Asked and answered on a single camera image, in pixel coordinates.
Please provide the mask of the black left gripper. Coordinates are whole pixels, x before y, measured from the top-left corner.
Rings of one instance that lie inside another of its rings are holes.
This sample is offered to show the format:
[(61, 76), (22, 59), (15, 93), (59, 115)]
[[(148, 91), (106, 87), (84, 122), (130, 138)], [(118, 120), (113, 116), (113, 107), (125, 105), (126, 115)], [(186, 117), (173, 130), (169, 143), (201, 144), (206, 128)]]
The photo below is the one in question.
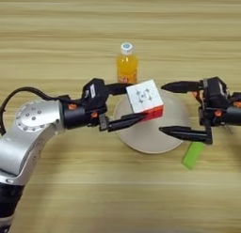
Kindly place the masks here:
[[(107, 92), (110, 95), (122, 95), (126, 93), (126, 88), (131, 86), (128, 83), (115, 83), (106, 85)], [(110, 120), (104, 113), (107, 97), (91, 96), (72, 100), (68, 95), (60, 98), (62, 103), (64, 127), (67, 130), (79, 127), (99, 126), (101, 132), (115, 132), (123, 130), (137, 124), (145, 118), (144, 113), (130, 114), (122, 116), (120, 119)]]

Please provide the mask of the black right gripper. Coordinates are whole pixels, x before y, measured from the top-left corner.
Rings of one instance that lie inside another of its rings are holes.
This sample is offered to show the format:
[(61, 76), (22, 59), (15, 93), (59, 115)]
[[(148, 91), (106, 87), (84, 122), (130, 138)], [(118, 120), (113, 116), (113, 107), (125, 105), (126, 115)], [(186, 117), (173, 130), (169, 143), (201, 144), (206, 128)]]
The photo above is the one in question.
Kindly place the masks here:
[[(202, 81), (178, 81), (161, 86), (162, 89), (173, 93), (197, 92), (202, 90)], [(213, 144), (212, 127), (220, 125), (241, 126), (241, 92), (230, 95), (227, 92), (203, 92), (197, 101), (199, 120), (202, 130), (194, 130), (188, 124), (180, 121), (171, 121), (159, 127), (159, 131), (182, 141)]]

